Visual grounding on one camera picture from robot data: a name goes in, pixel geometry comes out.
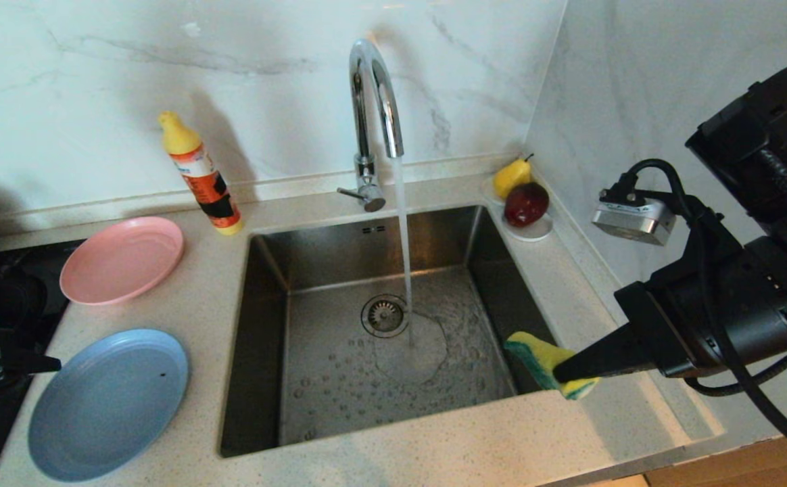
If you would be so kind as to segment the stainless steel sink basin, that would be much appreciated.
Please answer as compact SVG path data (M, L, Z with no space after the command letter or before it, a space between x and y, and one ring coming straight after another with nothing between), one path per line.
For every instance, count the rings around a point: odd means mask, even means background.
M405 300L397 218L254 235L220 454L257 453L541 390L504 341L553 342L484 206L407 216L414 346L360 322Z

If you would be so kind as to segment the yellow pear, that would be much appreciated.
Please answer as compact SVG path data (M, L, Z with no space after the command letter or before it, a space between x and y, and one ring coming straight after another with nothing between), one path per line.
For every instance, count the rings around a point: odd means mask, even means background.
M500 169L492 179L493 191L499 200L505 200L517 186L532 182L532 169L529 156L517 158Z

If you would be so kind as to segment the blue plastic plate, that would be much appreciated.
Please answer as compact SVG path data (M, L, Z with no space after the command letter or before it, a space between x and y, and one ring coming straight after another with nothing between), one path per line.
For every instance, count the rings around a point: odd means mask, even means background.
M161 330L97 340L56 373L28 429L32 462L48 478L79 483L138 457L164 432L189 383L189 355Z

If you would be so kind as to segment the dark red apple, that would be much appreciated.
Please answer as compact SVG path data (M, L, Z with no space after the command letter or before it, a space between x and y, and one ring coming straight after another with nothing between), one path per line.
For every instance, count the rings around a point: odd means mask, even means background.
M504 220L511 226L523 228L542 218L549 207L549 193L536 182L517 185L505 201Z

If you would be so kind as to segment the black glass cooktop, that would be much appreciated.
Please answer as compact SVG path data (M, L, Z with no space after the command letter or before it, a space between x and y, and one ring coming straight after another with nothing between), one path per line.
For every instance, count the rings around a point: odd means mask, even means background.
M0 329L3 357L45 352L69 299L59 286L66 260L79 241L0 252ZM0 390L0 456L35 374L16 374L16 385Z

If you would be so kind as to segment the orange detergent bottle yellow cap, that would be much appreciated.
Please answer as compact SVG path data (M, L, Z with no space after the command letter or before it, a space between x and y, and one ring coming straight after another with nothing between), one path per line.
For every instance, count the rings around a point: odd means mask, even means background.
M229 186L198 133L172 111L158 115L162 147L212 227L223 235L239 233L244 222Z

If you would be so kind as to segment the round metal drain strainer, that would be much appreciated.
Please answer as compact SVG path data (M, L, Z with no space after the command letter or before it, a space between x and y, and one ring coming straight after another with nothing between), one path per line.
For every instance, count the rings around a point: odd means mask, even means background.
M360 323L369 335L381 339L393 338L406 331L410 311L400 296L373 296L360 311Z

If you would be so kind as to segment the chrome gooseneck faucet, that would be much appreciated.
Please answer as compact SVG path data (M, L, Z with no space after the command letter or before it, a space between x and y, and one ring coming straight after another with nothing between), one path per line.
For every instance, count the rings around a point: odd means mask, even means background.
M402 117L397 105L391 76L380 50L368 38L354 41L348 59L348 84L354 115L357 150L353 163L356 188L338 188L337 192L356 198L365 212L378 212L385 205L380 180L376 173L376 157L370 148L368 134L368 95L375 96L380 117L385 154L401 158L405 154Z

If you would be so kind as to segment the yellow fish-shaped sponge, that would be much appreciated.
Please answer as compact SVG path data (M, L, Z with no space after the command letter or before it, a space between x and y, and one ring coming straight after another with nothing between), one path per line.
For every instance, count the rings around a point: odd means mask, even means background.
M575 351L552 345L530 333L523 331L512 333L505 339L504 349L520 360L539 386L546 390L560 392L566 400L584 398L600 383L600 378L567 381L555 378L555 368L575 356Z

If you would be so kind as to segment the pink plastic plate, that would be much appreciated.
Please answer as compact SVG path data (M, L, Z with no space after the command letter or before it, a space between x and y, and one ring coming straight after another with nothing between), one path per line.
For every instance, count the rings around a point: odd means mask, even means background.
M185 238L175 222L156 216L128 219L78 246L62 268L59 286L74 303L127 302L169 277L184 250Z

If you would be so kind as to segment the wooden cabinet panel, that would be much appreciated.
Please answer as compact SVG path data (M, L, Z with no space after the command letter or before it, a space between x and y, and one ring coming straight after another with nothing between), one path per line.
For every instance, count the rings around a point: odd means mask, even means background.
M768 440L647 472L650 487L787 487L787 440Z

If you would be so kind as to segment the small white dish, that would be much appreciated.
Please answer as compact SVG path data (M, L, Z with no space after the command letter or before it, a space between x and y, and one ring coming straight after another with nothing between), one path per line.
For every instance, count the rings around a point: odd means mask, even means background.
M493 179L493 176L486 177L480 184L480 192L484 200L490 204L490 212L501 222L502 228L508 235L519 241L541 241L551 234L554 220L549 213L545 213L529 226L510 225L504 218L504 201L494 191Z

